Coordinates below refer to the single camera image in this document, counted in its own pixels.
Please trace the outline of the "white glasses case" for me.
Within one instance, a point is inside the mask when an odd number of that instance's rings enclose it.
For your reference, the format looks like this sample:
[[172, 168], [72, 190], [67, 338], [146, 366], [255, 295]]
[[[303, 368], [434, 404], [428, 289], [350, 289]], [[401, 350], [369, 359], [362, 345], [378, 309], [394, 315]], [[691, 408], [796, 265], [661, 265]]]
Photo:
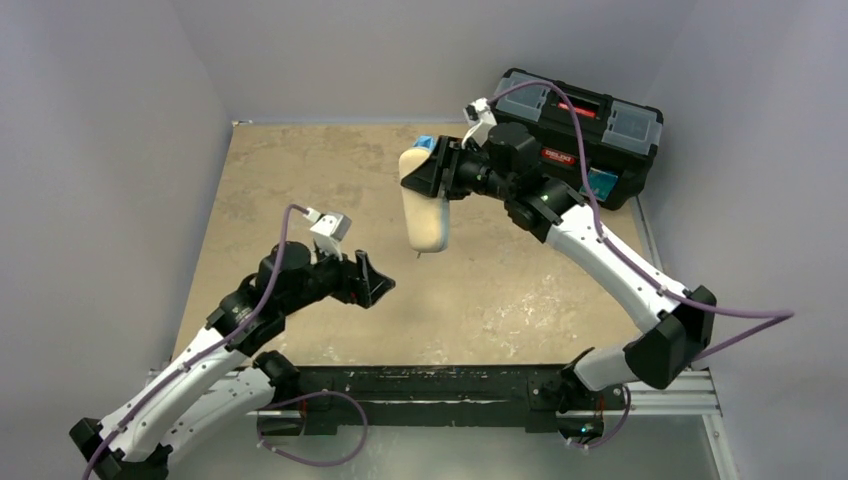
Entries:
[[[398, 172], [403, 180], [429, 158], [430, 151], [411, 147], [398, 160]], [[448, 201], [442, 197], [430, 198], [401, 187], [407, 238], [417, 253], [439, 253], [447, 249], [450, 213]]]

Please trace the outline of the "light blue folding umbrella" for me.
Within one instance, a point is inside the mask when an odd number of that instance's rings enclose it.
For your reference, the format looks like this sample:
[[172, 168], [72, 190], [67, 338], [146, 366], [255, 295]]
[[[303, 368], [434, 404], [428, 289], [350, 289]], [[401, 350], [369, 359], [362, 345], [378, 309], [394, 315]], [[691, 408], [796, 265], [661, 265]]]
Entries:
[[421, 135], [415, 140], [413, 147], [432, 151], [436, 144], [437, 139], [435, 137], [430, 135]]

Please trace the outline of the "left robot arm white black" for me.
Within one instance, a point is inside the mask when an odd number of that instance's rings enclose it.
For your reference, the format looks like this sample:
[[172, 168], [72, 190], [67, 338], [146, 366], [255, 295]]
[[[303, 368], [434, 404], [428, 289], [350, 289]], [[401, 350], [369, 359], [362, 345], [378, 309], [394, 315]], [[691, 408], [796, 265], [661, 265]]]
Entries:
[[334, 299], [368, 309], [396, 282], [366, 252], [353, 256], [281, 242], [208, 316], [188, 346], [113, 413], [83, 418], [69, 435], [86, 460], [82, 476], [165, 479], [179, 456], [231, 420], [292, 406], [334, 391], [302, 381], [302, 372], [265, 345], [287, 319]]

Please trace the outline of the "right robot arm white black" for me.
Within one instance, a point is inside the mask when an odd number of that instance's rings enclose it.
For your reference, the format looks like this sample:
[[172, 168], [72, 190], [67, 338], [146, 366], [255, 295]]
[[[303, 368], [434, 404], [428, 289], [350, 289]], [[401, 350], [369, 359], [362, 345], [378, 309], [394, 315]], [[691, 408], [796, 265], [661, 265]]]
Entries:
[[563, 371], [567, 391], [586, 395], [625, 382], [668, 387], [709, 345], [717, 299], [651, 265], [597, 222], [594, 210], [553, 175], [542, 145], [518, 123], [484, 143], [424, 136], [398, 160], [408, 241], [419, 253], [446, 249], [449, 203], [477, 194], [500, 200], [512, 222], [580, 266], [626, 311], [641, 334], [591, 348]]

